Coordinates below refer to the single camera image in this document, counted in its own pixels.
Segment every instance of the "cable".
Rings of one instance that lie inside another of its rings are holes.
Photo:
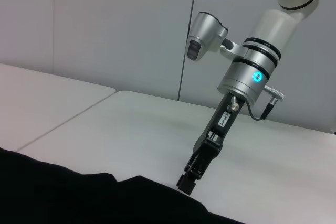
[[[262,119],[261,118],[255,118],[252,114],[252,110],[251,110],[251,107],[250,107],[250,104],[249,102],[246,100],[246,104],[247,104],[247,108],[248,108],[248,112],[250,113],[250,116],[253,120],[256,120],[256,121],[261,121]]]

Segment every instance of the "white table surface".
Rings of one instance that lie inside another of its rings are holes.
[[[214,109],[118,92],[22,151],[81,173],[176,188]],[[336,221],[336,136],[239,115],[192,197],[245,223]]]
[[[115,89],[0,64],[0,147],[16,151]]]

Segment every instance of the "black cloth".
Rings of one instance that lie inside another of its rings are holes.
[[[0,148],[1,223],[238,223],[137,176],[82,175]]]

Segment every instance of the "blue led light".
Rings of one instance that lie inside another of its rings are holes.
[[[255,81],[255,82],[259,82],[259,81],[261,81],[262,80],[262,73],[260,73],[260,72],[255,72],[254,74],[253,74],[253,80]]]

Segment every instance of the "white wall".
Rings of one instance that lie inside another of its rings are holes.
[[[0,0],[0,62],[51,73],[54,0]]]
[[[192,0],[55,0],[55,74],[177,99]]]
[[[195,0],[200,11],[214,14],[228,27],[228,38],[242,44],[263,11],[278,8],[276,0]],[[268,85],[285,94],[270,120],[330,132],[336,118],[336,0],[320,0],[319,8],[297,29]],[[217,86],[230,61],[208,53],[199,62],[186,59],[181,100],[216,107]],[[254,111],[260,115],[270,97],[262,95]]]

